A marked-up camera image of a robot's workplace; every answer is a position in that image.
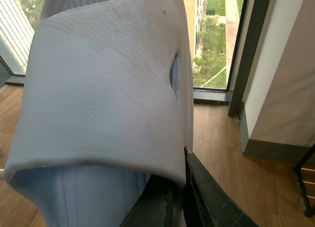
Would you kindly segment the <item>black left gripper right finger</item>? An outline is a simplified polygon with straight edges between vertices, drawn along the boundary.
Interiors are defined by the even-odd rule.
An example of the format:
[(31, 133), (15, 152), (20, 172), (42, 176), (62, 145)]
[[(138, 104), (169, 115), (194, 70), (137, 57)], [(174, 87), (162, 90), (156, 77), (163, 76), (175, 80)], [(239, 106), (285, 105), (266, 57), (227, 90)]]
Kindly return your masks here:
[(221, 188), (189, 148), (185, 148), (184, 217), (188, 227), (258, 226)]

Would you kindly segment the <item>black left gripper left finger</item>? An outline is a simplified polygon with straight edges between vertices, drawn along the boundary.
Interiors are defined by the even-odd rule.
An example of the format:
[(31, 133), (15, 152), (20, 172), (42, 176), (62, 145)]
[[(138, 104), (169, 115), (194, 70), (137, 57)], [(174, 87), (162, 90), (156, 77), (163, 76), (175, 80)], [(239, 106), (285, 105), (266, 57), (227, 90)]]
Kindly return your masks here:
[(145, 189), (128, 213), (122, 227), (173, 226), (174, 189), (176, 184), (164, 177), (151, 175)]

